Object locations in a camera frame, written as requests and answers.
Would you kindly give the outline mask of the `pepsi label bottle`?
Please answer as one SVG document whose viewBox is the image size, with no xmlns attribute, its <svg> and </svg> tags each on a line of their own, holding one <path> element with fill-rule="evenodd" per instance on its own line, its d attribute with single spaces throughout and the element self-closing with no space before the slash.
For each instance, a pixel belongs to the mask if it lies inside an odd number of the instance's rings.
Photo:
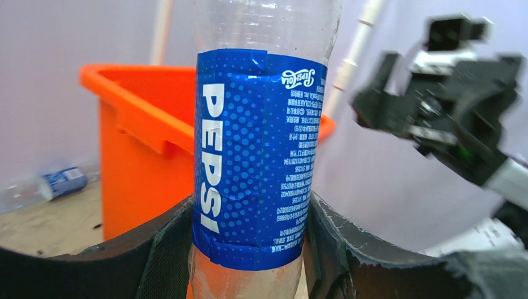
<svg viewBox="0 0 528 299">
<path fill-rule="evenodd" d="M 194 1 L 194 298 L 293 298 L 340 1 Z"/>
</svg>

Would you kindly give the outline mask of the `orange plastic bin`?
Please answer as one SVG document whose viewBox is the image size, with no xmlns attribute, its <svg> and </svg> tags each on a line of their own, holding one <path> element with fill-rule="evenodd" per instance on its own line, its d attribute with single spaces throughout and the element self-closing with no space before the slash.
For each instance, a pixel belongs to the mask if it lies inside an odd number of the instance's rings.
<svg viewBox="0 0 528 299">
<path fill-rule="evenodd" d="M 99 99 L 103 238 L 165 213 L 192 193 L 193 67 L 90 64 Z"/>
</svg>

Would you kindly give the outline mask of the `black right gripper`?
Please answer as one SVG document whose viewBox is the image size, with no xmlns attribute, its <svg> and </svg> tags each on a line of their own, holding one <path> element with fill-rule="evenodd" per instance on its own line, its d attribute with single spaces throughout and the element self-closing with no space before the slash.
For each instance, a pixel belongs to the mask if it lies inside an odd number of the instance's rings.
<svg viewBox="0 0 528 299">
<path fill-rule="evenodd" d="M 416 76 L 406 71 L 410 79 L 402 93 L 385 91 L 399 58 L 396 52 L 384 53 L 351 107 L 363 128 L 416 138 L 412 132 L 417 116 L 417 103 L 412 99 Z M 420 107 L 416 126 L 424 135 L 418 144 L 445 164 L 502 165 L 507 156 L 498 148 L 501 116 L 517 100 L 517 77 L 523 65 L 522 55 L 455 63 Z"/>
</svg>

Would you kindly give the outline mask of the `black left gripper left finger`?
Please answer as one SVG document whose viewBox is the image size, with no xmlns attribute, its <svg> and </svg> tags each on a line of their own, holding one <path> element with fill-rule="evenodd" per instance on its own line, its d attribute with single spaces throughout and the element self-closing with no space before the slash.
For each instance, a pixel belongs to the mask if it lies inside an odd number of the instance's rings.
<svg viewBox="0 0 528 299">
<path fill-rule="evenodd" d="M 187 298 L 193 198 L 76 255 L 1 249 L 1 298 Z"/>
</svg>

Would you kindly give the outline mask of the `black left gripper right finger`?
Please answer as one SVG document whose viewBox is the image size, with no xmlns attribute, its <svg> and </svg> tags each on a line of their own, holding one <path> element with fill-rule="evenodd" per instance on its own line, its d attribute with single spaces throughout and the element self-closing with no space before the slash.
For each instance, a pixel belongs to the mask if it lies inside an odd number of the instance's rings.
<svg viewBox="0 0 528 299">
<path fill-rule="evenodd" d="M 525 250 L 429 257 L 397 247 L 311 195 L 303 249 L 310 298 L 526 298 Z"/>
</svg>

